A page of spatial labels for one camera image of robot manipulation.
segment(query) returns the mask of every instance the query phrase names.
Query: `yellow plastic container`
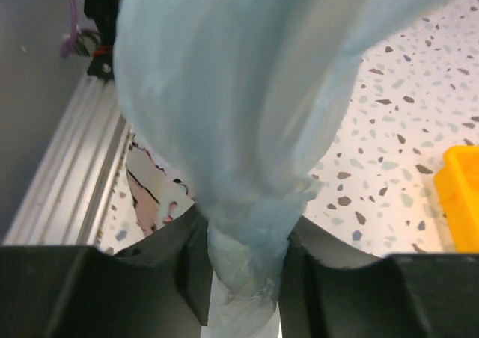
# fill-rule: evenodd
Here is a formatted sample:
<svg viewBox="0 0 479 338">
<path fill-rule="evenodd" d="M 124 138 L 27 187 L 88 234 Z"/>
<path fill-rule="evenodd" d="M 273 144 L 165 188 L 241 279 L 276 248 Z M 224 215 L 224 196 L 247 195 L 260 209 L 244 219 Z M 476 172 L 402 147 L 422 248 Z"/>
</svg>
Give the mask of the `yellow plastic container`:
<svg viewBox="0 0 479 338">
<path fill-rule="evenodd" d="M 435 182 L 458 252 L 479 252 L 479 146 L 444 154 Z"/>
</svg>

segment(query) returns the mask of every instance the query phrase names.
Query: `gray wall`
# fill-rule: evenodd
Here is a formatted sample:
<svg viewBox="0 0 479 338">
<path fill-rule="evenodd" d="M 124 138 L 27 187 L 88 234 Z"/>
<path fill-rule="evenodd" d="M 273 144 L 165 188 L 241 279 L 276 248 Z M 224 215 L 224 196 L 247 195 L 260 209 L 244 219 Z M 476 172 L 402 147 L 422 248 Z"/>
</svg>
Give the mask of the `gray wall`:
<svg viewBox="0 0 479 338">
<path fill-rule="evenodd" d="M 68 0 L 0 0 L 0 242 L 88 66 L 59 58 L 69 30 Z"/>
</svg>

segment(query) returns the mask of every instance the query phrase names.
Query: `cable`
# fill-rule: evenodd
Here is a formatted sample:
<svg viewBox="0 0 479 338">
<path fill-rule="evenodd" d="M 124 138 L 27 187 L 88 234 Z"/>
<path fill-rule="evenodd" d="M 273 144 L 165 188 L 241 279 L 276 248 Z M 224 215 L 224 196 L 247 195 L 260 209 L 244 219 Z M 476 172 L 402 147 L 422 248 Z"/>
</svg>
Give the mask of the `cable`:
<svg viewBox="0 0 479 338">
<path fill-rule="evenodd" d="M 60 49 L 60 56 L 66 58 L 75 46 L 76 38 L 78 37 L 78 14 L 76 12 L 75 0 L 70 2 L 70 38 L 65 40 Z"/>
</svg>

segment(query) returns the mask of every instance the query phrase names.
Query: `speckled tabletop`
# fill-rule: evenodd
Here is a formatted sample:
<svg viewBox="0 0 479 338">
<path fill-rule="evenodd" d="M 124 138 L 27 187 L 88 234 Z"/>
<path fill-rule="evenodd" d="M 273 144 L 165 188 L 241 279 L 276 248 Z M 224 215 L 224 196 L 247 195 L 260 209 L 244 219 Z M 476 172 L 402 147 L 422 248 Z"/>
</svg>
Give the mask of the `speckled tabletop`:
<svg viewBox="0 0 479 338">
<path fill-rule="evenodd" d="M 447 148 L 479 144 L 478 7 L 478 0 L 453 0 L 365 54 L 342 127 L 311 172 L 326 184 L 306 217 L 377 256 L 454 249 L 433 177 Z M 127 156 L 99 234 L 109 252 L 165 221 L 137 221 Z M 192 201 L 175 175 L 159 171 L 156 193 L 146 190 L 152 212 L 175 218 Z"/>
</svg>

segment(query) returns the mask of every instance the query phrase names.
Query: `crumpled fabric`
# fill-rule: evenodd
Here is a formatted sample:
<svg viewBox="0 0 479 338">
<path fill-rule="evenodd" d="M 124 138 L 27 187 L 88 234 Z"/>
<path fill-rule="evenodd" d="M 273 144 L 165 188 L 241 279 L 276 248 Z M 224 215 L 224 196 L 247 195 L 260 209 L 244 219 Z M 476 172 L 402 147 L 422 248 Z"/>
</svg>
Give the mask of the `crumpled fabric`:
<svg viewBox="0 0 479 338">
<path fill-rule="evenodd" d="M 258 337 L 275 312 L 287 237 L 320 189 L 308 172 L 362 53 L 444 1 L 122 0 L 118 101 L 210 222 L 214 337 Z"/>
</svg>

